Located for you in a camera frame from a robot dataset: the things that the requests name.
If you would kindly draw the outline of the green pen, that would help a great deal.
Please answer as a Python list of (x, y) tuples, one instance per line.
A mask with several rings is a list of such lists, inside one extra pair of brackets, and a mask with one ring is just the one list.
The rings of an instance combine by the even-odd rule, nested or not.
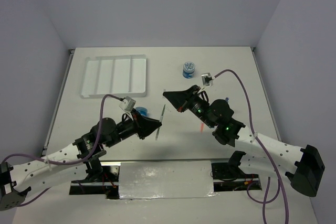
[[(159, 121), (161, 122), (161, 126), (162, 126), (162, 121), (163, 121), (163, 117), (164, 117), (165, 108), (166, 108), (166, 104), (163, 106), (163, 109), (162, 109), (162, 112), (161, 112), (161, 116), (160, 116), (160, 119), (159, 119)], [(156, 135), (155, 135), (155, 140), (156, 141), (159, 138), (159, 133), (160, 133), (161, 126), (156, 131)]]

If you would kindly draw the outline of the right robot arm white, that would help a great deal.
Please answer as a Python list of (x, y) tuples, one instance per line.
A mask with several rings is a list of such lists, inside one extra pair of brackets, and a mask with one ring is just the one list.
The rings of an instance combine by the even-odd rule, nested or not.
[(308, 197), (317, 195), (325, 165), (314, 146), (293, 146), (252, 132), (233, 118), (234, 111), (224, 99), (209, 103), (207, 95), (197, 85), (184, 91), (165, 91), (163, 96), (178, 112), (190, 111), (213, 128), (212, 135), (220, 144), (249, 155), (270, 157), (275, 166), (283, 170), (294, 190)]

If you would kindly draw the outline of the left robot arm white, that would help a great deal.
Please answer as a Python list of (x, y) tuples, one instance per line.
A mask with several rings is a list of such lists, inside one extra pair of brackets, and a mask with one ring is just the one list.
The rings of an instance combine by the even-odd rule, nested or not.
[(28, 196), (42, 194), (65, 182), (98, 181), (103, 174), (99, 159), (106, 155), (106, 147), (113, 147), (133, 135), (143, 140), (161, 125), (159, 120), (133, 111), (130, 118), (119, 123), (112, 118), (100, 119), (89, 133), (45, 157), (13, 166), (8, 161), (2, 162), (1, 210), (25, 206)]

